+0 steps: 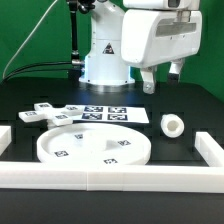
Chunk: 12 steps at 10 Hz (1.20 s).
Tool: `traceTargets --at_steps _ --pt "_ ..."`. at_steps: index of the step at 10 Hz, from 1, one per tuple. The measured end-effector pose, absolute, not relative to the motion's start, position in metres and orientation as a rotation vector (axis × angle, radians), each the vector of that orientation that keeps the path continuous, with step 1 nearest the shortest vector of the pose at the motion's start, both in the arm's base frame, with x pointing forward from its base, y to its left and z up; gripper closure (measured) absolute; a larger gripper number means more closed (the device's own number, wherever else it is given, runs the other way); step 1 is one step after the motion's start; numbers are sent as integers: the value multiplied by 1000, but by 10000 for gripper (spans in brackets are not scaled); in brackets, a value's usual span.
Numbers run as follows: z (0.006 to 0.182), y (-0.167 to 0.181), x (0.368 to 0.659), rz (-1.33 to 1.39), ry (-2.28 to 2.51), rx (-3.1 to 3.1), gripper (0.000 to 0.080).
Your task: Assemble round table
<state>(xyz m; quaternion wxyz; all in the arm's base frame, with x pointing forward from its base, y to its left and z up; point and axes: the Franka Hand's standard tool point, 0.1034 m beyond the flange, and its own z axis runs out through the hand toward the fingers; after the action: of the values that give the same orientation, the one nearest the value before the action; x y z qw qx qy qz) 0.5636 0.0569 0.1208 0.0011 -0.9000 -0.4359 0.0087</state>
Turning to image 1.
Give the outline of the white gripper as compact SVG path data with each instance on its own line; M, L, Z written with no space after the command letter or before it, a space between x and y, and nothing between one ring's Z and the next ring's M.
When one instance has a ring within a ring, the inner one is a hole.
M178 19L177 11L128 10L125 13L121 56L128 65L141 68L144 93L155 92L155 65L173 60L168 82L179 82L184 58L199 50L201 30L200 11L192 11L185 21Z

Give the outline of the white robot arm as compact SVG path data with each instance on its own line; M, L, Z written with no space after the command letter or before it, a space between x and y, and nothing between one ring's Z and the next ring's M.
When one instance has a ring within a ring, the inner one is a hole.
M138 68L143 91L156 87L157 66L169 63L168 81L177 83L185 59L201 41L200 0L96 0L91 13L91 50L79 81L99 92L118 92L134 85Z

